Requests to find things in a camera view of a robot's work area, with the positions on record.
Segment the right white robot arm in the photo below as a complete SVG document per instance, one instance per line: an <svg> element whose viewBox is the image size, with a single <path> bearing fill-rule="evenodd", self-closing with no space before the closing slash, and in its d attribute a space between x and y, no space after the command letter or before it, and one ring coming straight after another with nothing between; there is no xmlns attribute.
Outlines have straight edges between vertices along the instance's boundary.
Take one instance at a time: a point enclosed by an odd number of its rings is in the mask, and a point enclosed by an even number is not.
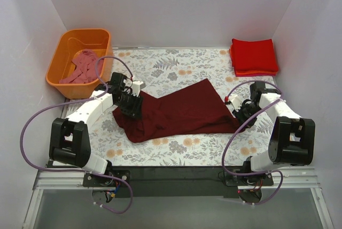
<svg viewBox="0 0 342 229"><path fill-rule="evenodd" d="M232 114L242 129L251 128L257 116L266 112L274 127L268 149L249 157L236 171L242 176L262 177L277 168L305 166L312 163L314 156L315 122L295 113L282 98L274 84L265 81L249 81L250 98L242 100L229 93L225 103L231 104Z"/></svg>

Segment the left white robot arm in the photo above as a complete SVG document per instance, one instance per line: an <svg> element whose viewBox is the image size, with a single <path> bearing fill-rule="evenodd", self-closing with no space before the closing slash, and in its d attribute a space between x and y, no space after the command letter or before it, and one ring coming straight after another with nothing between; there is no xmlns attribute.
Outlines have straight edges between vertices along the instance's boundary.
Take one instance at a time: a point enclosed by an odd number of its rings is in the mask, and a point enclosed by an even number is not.
<svg viewBox="0 0 342 229"><path fill-rule="evenodd" d="M132 80L122 73L112 73L110 81L99 84L91 100L75 112L52 123L49 157L51 160L83 169L89 173L112 176L112 164L91 151L89 129L110 107L117 106L123 115L142 117L145 82Z"/></svg>

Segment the dark maroon t shirt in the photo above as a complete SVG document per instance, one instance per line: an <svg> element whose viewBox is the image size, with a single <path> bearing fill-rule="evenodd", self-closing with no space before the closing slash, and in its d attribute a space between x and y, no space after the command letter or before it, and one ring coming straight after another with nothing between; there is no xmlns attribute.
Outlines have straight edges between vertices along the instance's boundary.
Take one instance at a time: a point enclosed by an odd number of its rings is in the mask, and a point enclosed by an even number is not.
<svg viewBox="0 0 342 229"><path fill-rule="evenodd" d="M133 143L185 134L234 133L240 126L209 80L156 98L141 92L142 118L113 117Z"/></svg>

